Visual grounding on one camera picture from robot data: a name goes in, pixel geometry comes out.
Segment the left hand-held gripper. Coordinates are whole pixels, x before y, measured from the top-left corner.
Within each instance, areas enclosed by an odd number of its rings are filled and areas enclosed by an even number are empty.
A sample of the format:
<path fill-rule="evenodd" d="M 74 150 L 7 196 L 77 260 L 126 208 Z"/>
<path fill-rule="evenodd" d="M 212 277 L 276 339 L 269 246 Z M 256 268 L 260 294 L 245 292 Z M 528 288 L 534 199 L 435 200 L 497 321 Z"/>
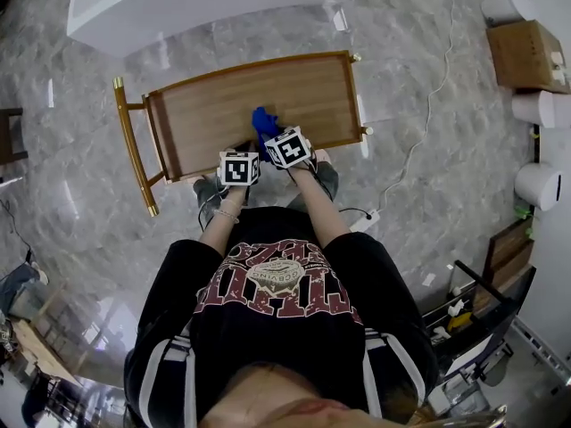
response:
<path fill-rule="evenodd" d="M 219 153 L 218 178 L 222 185 L 250 186 L 260 177 L 259 147 L 252 140 Z"/>

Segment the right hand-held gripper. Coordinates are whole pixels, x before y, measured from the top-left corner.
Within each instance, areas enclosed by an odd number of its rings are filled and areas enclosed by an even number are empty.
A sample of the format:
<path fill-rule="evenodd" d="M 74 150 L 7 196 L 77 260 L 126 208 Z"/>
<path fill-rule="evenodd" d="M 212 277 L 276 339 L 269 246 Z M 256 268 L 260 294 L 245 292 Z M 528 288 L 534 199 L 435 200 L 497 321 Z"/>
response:
<path fill-rule="evenodd" d="M 264 142 L 266 153 L 274 166 L 289 169 L 311 157 L 310 143 L 300 127 L 288 128 L 279 136 Z"/>

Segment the blue cloth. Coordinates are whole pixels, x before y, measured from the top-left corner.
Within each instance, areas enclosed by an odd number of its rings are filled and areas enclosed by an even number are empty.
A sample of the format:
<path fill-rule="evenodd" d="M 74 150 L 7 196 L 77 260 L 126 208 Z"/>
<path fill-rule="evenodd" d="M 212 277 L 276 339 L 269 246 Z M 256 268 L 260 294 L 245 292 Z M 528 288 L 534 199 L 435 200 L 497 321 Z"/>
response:
<path fill-rule="evenodd" d="M 272 159 L 267 152 L 265 143 L 284 133 L 278 124 L 278 117 L 268 114 L 264 107 L 258 107 L 252 112 L 252 126 L 257 134 L 258 147 L 262 161 L 271 163 Z"/>

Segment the person's left forearm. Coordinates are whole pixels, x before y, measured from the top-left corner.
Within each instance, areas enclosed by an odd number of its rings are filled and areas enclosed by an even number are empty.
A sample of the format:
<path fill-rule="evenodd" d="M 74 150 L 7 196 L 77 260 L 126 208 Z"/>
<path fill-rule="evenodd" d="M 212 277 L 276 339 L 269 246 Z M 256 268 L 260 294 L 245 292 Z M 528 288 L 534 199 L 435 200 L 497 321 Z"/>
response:
<path fill-rule="evenodd" d="M 210 246 L 220 255 L 224 255 L 229 236 L 238 223 L 246 192 L 245 186 L 232 186 L 227 196 L 214 210 L 211 221 L 199 239 L 201 243 Z"/>

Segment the person's right forearm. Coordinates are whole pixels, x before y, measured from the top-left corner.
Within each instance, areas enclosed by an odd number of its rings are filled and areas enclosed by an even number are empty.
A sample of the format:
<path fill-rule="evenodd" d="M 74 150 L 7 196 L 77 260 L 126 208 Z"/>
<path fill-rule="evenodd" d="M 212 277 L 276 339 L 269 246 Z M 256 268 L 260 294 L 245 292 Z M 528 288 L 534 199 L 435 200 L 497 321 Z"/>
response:
<path fill-rule="evenodd" d="M 322 248 L 327 247 L 337 237 L 350 233 L 350 228 L 339 210 L 307 169 L 291 168 L 288 173 L 300 190 L 314 233 Z"/>

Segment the person's right leg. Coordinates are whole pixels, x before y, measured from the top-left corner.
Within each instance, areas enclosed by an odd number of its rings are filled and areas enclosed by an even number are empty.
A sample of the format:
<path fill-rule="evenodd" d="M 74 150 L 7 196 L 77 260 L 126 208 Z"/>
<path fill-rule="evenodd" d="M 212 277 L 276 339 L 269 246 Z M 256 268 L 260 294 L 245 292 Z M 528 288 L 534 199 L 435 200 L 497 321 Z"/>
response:
<path fill-rule="evenodd" d="M 327 151 L 320 149 L 314 152 L 315 158 L 311 162 L 316 181 L 321 186 L 322 190 L 328 195 L 329 199 L 333 202 L 339 187 L 339 175 L 331 163 L 331 159 Z M 289 209 L 298 210 L 307 213 L 307 208 L 302 195 L 299 193 L 290 203 L 286 206 Z"/>

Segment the white power strip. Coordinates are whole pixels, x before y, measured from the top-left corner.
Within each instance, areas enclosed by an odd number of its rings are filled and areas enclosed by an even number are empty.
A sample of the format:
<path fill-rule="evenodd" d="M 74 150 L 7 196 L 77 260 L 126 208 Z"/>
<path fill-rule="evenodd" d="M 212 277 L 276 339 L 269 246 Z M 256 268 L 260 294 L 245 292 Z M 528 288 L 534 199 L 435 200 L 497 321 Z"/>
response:
<path fill-rule="evenodd" d="M 363 218 L 357 220 L 351 227 L 353 233 L 364 233 L 369 230 L 373 225 L 375 225 L 380 219 L 377 210 L 368 211 Z"/>

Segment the person's black printed t-shirt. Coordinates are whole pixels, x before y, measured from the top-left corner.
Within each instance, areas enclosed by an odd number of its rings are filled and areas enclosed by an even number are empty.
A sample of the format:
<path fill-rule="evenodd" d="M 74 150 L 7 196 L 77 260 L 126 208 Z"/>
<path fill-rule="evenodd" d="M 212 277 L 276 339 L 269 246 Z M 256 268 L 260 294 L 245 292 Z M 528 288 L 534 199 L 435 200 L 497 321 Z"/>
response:
<path fill-rule="evenodd" d="M 410 291 L 385 247 L 350 232 L 320 246 L 297 210 L 244 210 L 223 252 L 173 243 L 124 368 L 128 408 L 148 428 L 195 428 L 251 365 L 297 373 L 318 393 L 406 422 L 438 366 Z"/>

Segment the dark wooden side table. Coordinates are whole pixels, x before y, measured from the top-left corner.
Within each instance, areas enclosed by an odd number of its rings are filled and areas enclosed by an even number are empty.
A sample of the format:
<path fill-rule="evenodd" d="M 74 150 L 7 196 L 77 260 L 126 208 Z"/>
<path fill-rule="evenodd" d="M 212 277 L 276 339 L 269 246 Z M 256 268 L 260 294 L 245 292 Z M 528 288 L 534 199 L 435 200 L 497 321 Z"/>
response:
<path fill-rule="evenodd" d="M 16 161 L 23 161 L 29 157 L 27 151 L 14 151 L 10 120 L 21 118 L 22 108 L 0 109 L 0 168 Z"/>

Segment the wooden slat stand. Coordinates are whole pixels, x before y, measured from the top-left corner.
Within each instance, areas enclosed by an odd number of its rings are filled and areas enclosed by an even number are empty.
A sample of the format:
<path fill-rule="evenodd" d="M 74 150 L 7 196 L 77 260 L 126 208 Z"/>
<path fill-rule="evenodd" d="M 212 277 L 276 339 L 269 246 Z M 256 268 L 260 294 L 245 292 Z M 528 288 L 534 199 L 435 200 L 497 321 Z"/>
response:
<path fill-rule="evenodd" d="M 519 219 L 490 239 L 482 278 L 519 306 L 529 291 L 536 268 L 530 263 L 534 248 L 533 218 Z"/>

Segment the person's chin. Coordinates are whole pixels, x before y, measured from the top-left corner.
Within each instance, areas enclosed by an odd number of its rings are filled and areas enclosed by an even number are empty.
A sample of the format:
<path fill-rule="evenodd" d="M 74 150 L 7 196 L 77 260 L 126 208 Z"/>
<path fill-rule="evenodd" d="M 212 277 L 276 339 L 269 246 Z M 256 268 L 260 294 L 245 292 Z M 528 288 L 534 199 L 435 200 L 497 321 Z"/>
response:
<path fill-rule="evenodd" d="M 281 366 L 246 366 L 228 383 L 198 428 L 405 428 L 323 399 Z"/>

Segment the closed cardboard box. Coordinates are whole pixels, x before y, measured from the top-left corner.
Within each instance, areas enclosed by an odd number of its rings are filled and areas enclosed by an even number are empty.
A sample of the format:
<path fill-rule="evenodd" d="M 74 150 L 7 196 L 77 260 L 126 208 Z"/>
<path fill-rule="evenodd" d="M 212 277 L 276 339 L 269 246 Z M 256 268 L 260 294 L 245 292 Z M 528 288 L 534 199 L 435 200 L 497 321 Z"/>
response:
<path fill-rule="evenodd" d="M 538 21 L 490 28 L 486 36 L 500 86 L 571 95 L 563 48 Z"/>

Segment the white round bin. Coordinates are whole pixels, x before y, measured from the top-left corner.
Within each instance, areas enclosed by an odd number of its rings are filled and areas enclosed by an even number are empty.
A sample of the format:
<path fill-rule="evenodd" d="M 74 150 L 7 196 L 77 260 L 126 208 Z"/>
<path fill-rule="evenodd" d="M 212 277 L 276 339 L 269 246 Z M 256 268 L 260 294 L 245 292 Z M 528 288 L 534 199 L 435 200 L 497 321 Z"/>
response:
<path fill-rule="evenodd" d="M 538 19 L 538 12 L 531 0 L 484 0 L 481 10 L 493 27 Z"/>

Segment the light wooden table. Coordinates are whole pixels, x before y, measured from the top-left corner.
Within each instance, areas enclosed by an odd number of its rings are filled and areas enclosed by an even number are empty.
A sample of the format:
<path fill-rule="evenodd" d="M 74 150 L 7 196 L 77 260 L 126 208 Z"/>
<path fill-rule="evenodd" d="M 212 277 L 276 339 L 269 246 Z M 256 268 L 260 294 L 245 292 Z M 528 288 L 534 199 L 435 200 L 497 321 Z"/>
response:
<path fill-rule="evenodd" d="M 25 319 L 12 321 L 12 329 L 22 355 L 44 374 L 59 378 L 81 388 L 82 384 L 66 367 L 54 349 L 37 333 Z"/>

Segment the black metal frame vanity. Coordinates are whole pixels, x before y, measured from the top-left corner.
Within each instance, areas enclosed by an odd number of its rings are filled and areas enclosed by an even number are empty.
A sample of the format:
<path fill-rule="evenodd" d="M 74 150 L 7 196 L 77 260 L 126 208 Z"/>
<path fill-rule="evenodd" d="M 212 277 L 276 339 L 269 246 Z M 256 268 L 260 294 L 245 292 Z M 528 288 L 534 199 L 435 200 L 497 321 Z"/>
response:
<path fill-rule="evenodd" d="M 526 264 L 501 289 L 465 263 L 454 262 L 452 280 L 460 287 L 450 291 L 443 304 L 423 315 L 441 382 L 482 363 L 501 345 L 535 273 L 536 268 Z"/>

